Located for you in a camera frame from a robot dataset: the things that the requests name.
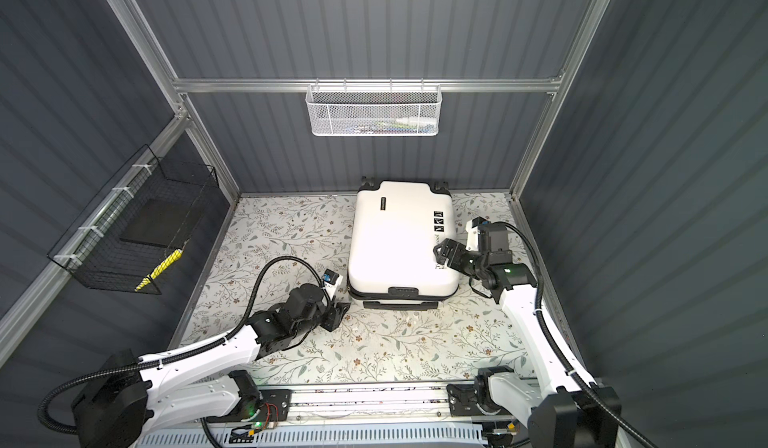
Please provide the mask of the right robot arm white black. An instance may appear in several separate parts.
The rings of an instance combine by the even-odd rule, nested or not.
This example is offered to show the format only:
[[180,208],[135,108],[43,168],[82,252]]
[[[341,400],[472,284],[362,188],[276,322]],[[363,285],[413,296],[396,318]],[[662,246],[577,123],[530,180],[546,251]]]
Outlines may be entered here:
[[530,241],[528,262],[509,245],[517,227],[478,217],[468,223],[466,243],[447,238],[433,249],[439,266],[478,281],[512,322],[538,380],[532,388],[511,368],[484,369],[475,382],[478,405],[505,410],[526,428],[533,447],[613,447],[621,403],[616,392],[597,385],[578,361],[544,307],[543,276]]

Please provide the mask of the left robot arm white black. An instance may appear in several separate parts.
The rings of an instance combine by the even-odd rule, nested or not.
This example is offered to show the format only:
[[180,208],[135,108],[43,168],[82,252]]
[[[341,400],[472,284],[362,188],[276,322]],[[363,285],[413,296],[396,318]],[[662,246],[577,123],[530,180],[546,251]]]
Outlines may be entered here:
[[88,382],[72,405],[83,447],[129,447],[141,436],[196,419],[261,428],[276,420],[244,365],[297,347],[315,328],[334,331],[349,310],[336,292],[342,277],[326,273],[286,302],[250,316],[233,336],[211,337],[150,356],[153,367]]

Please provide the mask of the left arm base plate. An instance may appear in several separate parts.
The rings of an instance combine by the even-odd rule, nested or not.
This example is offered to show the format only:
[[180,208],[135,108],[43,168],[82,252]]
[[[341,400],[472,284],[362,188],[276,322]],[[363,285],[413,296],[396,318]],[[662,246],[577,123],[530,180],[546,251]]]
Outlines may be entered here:
[[241,399],[229,414],[242,423],[283,422],[287,420],[293,392],[288,389],[267,389],[258,398]]

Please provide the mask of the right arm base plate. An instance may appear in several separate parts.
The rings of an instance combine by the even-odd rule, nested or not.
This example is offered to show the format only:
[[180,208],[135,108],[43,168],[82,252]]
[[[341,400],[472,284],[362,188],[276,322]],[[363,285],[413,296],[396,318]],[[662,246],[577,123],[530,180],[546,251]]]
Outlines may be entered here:
[[446,386],[450,413],[460,416],[510,416],[491,401],[488,390],[475,383],[449,383]]

